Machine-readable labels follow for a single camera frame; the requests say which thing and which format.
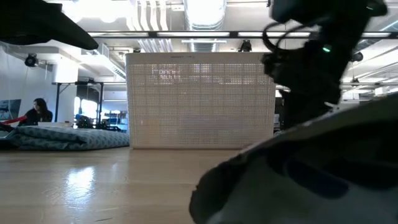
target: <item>white perforated panel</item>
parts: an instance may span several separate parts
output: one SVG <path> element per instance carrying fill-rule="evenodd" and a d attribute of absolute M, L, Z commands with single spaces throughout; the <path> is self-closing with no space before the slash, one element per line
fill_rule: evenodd
<path fill-rule="evenodd" d="M 239 148 L 273 135 L 257 53 L 127 54 L 132 147 Z"/>

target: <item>dark hair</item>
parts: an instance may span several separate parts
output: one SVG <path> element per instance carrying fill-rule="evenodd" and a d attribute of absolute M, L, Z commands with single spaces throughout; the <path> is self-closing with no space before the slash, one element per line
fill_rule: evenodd
<path fill-rule="evenodd" d="M 49 110 L 49 109 L 47 109 L 47 104 L 43 98 L 38 98 L 38 99 L 34 100 L 33 102 L 37 103 L 37 106 L 39 106 L 41 113 L 45 113 Z"/>

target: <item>security camera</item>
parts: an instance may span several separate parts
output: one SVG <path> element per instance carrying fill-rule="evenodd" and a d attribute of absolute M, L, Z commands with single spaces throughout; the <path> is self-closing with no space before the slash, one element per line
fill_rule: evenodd
<path fill-rule="evenodd" d="M 37 67 L 39 65 L 39 60 L 37 59 L 37 55 L 30 53 L 25 59 L 25 65 L 30 68 Z"/>
<path fill-rule="evenodd" d="M 250 52 L 251 51 L 251 43 L 250 40 L 243 40 L 241 47 L 238 52 Z"/>
<path fill-rule="evenodd" d="M 363 60 L 363 54 L 361 52 L 355 53 L 351 58 L 351 62 L 360 62 Z"/>

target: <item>window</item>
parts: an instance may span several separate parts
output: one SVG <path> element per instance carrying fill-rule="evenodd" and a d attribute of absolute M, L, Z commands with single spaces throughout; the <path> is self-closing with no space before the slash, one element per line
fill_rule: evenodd
<path fill-rule="evenodd" d="M 84 116 L 89 118 L 96 118 L 97 117 L 97 103 L 90 100 L 82 100 L 81 101 L 81 113 Z"/>
<path fill-rule="evenodd" d="M 74 112 L 74 115 L 79 114 L 80 103 L 81 103 L 80 98 L 76 96 L 75 97 L 75 112 Z"/>

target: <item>red object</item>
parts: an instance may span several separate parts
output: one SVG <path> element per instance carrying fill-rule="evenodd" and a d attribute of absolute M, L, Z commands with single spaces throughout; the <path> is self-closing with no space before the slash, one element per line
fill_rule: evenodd
<path fill-rule="evenodd" d="M 20 118 L 4 121 L 4 122 L 0 122 L 0 123 L 2 123 L 2 124 L 12 124 L 12 123 L 23 121 L 26 118 L 27 118 L 26 115 L 24 115 L 24 116 L 21 116 Z"/>

